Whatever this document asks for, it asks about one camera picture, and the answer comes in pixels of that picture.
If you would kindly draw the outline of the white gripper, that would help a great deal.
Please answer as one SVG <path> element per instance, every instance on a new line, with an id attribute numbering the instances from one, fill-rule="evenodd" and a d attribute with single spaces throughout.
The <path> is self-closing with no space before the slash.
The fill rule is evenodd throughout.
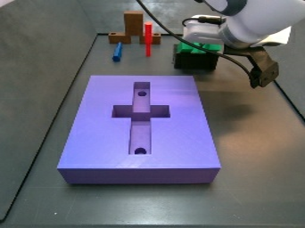
<path id="1" fill-rule="evenodd" d="M 181 21 L 181 26 L 181 38 L 185 41 L 200 44 L 230 44 L 230 40 L 223 35 L 224 16 L 193 15 Z"/>

